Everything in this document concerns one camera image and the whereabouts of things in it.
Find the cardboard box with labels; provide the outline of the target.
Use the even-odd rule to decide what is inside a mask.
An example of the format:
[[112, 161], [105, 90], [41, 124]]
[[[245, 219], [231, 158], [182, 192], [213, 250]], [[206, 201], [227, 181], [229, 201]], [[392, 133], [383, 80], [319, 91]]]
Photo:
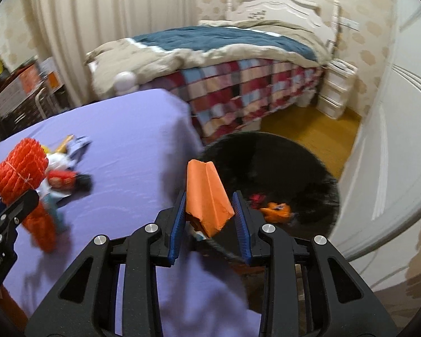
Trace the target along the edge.
[[0, 92], [0, 117], [16, 109], [42, 82], [36, 63], [28, 65]]

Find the red bottle black cap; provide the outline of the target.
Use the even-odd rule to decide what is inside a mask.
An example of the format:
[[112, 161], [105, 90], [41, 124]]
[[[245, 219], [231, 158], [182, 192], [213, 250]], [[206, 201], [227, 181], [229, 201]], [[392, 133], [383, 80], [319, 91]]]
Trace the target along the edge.
[[57, 190], [88, 192], [93, 187], [92, 177], [71, 170], [51, 170], [48, 172], [49, 185]]

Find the red foam fruit net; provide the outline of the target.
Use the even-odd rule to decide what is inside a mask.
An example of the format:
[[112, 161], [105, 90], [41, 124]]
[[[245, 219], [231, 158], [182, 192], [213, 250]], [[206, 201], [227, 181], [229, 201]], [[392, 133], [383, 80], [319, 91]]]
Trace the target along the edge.
[[48, 158], [34, 138], [22, 139], [0, 163], [0, 198], [12, 204], [27, 190], [36, 190], [48, 167]]

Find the purple table cloth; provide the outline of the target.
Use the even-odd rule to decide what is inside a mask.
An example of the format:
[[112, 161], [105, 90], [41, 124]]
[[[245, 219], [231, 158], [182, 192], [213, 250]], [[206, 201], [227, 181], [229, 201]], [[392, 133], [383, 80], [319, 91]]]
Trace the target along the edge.
[[[23, 138], [53, 148], [68, 135], [90, 138], [76, 169], [92, 176], [93, 188], [61, 202], [67, 230], [54, 252], [42, 252], [19, 228], [18, 259], [4, 285], [27, 315], [94, 236], [128, 236], [171, 207], [188, 161], [202, 149], [187, 104], [151, 90], [37, 123], [0, 142], [0, 162]], [[159, 268], [156, 278], [165, 336], [258, 334], [260, 315], [249, 309], [243, 283], [226, 263], [183, 248], [175, 265]]]

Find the orange paper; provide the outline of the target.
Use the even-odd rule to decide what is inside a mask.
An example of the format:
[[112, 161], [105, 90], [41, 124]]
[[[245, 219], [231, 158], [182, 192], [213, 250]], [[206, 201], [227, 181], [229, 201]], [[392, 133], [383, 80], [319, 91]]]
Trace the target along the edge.
[[191, 160], [187, 166], [186, 212], [192, 226], [212, 238], [235, 215], [212, 161]]

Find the black lined trash bin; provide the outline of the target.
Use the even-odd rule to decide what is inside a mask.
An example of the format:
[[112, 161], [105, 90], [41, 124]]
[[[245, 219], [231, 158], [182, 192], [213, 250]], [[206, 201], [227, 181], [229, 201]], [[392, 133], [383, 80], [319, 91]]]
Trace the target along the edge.
[[214, 163], [227, 195], [239, 191], [249, 205], [249, 196], [260, 193], [266, 195], [265, 206], [289, 205], [293, 217], [279, 227], [291, 236], [310, 240], [333, 230], [340, 211], [338, 181], [296, 142], [266, 132], [236, 132], [208, 145], [198, 159]]

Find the red feathery pompom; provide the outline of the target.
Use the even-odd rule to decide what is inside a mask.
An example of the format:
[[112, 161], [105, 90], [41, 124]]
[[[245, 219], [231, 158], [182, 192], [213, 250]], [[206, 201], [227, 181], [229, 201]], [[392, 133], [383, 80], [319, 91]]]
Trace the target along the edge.
[[266, 195], [255, 193], [249, 196], [249, 205], [254, 209], [260, 209], [265, 206]]

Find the white wardrobe door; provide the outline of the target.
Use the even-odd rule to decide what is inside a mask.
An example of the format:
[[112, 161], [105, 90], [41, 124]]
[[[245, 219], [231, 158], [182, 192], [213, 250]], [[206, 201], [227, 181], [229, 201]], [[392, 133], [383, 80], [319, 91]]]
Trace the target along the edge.
[[392, 48], [339, 182], [329, 237], [354, 261], [421, 218], [421, 0], [395, 0]]

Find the beige pleated curtain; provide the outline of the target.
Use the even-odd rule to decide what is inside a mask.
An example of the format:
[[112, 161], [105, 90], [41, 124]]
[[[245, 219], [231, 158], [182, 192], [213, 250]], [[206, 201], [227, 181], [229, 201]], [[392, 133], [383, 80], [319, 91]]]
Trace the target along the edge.
[[83, 63], [111, 40], [197, 21], [196, 0], [31, 0], [38, 29], [74, 106], [94, 101]]

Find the white orange small box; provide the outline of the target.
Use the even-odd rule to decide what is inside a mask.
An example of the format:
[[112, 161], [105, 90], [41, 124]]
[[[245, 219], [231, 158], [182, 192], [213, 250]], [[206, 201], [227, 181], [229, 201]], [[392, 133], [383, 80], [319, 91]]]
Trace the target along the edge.
[[48, 80], [48, 84], [53, 92], [60, 90], [64, 86], [64, 80], [58, 70], [58, 66], [52, 56], [39, 63], [42, 74]]

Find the white teal toothpaste tube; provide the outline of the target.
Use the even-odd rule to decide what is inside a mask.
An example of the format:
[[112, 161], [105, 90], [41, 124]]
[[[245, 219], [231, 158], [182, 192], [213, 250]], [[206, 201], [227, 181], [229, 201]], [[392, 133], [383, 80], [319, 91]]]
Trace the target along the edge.
[[67, 225], [64, 220], [64, 214], [58, 210], [58, 205], [51, 194], [42, 197], [42, 204], [47, 213], [51, 216], [57, 234], [62, 234], [66, 231]]

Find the small white bin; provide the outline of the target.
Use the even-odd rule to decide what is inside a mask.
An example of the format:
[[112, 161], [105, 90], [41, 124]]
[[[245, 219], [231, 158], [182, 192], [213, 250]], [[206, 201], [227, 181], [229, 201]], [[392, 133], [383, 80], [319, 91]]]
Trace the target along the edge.
[[312, 99], [315, 97], [315, 94], [317, 93], [316, 89], [306, 89], [303, 90], [301, 95], [299, 95], [296, 99], [296, 106], [299, 106], [301, 108], [306, 108], [310, 106]]

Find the plaid bed sheet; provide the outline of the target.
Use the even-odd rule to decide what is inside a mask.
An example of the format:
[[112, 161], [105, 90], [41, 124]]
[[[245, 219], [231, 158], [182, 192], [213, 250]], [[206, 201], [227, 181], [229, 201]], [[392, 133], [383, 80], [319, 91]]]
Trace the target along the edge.
[[321, 67], [245, 59], [178, 70], [140, 89], [164, 89], [185, 101], [195, 130], [209, 144], [314, 94], [322, 73]]

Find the yellow tube black cap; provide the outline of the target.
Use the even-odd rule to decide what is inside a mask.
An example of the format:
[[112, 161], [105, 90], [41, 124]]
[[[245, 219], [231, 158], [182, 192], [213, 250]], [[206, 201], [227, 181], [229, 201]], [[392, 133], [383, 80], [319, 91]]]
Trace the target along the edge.
[[67, 153], [67, 145], [74, 139], [74, 135], [68, 135], [54, 150], [55, 153]]

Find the blue beige quilt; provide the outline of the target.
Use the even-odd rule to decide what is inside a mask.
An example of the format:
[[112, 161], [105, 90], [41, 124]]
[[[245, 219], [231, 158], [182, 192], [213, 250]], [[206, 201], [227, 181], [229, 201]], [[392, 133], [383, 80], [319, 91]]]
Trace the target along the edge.
[[292, 62], [303, 68], [326, 65], [332, 53], [309, 29], [279, 20], [201, 21], [102, 44], [86, 54], [95, 94], [115, 93], [115, 77], [131, 72], [137, 85], [183, 69], [244, 59]]

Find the white wall socket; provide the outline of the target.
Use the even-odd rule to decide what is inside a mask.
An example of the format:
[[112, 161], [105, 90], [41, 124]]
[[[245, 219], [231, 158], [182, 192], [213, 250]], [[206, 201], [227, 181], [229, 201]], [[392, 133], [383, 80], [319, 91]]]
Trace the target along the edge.
[[358, 22], [348, 19], [346, 17], [342, 17], [340, 19], [340, 25], [354, 31], [360, 30], [360, 24]]

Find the white tissue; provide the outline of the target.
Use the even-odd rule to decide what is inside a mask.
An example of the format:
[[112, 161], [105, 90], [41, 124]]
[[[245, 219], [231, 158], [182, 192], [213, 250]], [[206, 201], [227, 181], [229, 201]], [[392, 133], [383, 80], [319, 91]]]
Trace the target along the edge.
[[[46, 154], [46, 157], [48, 159], [48, 166], [45, 170], [45, 175], [48, 175], [52, 170], [69, 170], [74, 166], [74, 162], [67, 154], [55, 152]], [[41, 198], [46, 196], [50, 192], [48, 180], [44, 179], [36, 191]]]

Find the purple paper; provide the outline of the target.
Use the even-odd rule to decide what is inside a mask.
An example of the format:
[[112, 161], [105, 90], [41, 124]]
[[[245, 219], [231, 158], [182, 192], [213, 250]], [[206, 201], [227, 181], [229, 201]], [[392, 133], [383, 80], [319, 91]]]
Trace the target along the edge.
[[67, 143], [67, 156], [72, 167], [77, 165], [91, 142], [88, 136], [75, 136]]

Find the white plastic drawer unit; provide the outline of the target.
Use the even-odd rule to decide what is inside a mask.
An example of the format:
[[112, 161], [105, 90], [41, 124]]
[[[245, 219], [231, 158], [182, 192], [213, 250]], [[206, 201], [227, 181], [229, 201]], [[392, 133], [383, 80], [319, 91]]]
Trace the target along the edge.
[[317, 110], [331, 119], [339, 119], [344, 113], [357, 78], [357, 67], [342, 59], [328, 63]]

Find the orange wrapper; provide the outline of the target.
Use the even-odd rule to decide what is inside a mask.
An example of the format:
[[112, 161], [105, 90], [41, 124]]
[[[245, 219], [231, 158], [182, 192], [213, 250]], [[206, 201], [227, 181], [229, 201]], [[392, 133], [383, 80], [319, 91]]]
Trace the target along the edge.
[[267, 207], [260, 208], [265, 221], [271, 224], [286, 224], [289, 223], [293, 217], [290, 206], [286, 203], [270, 202]]

